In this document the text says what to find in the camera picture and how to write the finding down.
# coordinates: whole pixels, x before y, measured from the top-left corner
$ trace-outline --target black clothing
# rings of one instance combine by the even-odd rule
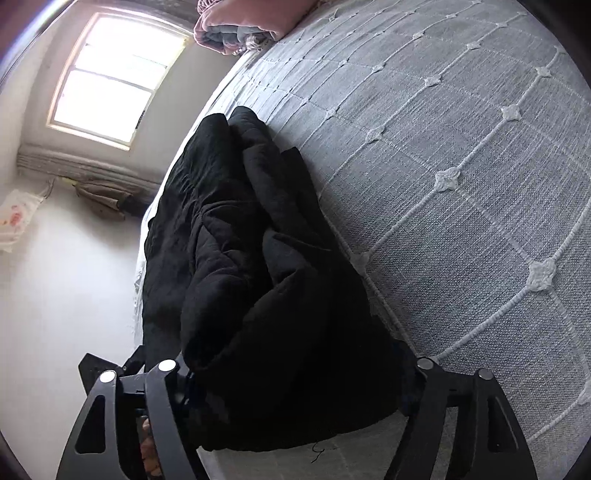
[[[408,350],[370,315],[299,152],[248,108],[199,125],[145,253],[147,368],[182,349],[206,449],[302,445],[397,409]]]

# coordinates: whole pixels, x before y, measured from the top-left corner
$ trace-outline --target pink towel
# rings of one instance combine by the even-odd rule
[[[196,38],[214,25],[258,27],[273,40],[285,37],[318,0],[222,0],[202,13],[195,25]]]

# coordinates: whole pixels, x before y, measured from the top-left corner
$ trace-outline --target window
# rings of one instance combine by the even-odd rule
[[[140,17],[96,14],[62,75],[49,126],[128,150],[186,39]]]

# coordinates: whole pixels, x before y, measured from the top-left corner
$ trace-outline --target wall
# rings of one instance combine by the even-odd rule
[[[0,90],[0,189],[14,179],[29,93],[56,31],[54,25],[37,39]]]
[[[55,479],[85,400],[83,355],[122,364],[134,350],[139,222],[101,220],[66,188],[0,252],[0,430],[33,480]]]
[[[191,43],[171,67],[140,123],[130,151],[120,150],[46,126],[51,98],[61,71],[82,29],[97,10],[78,3],[64,15],[31,92],[23,143],[122,165],[162,178],[178,146],[236,58]]]

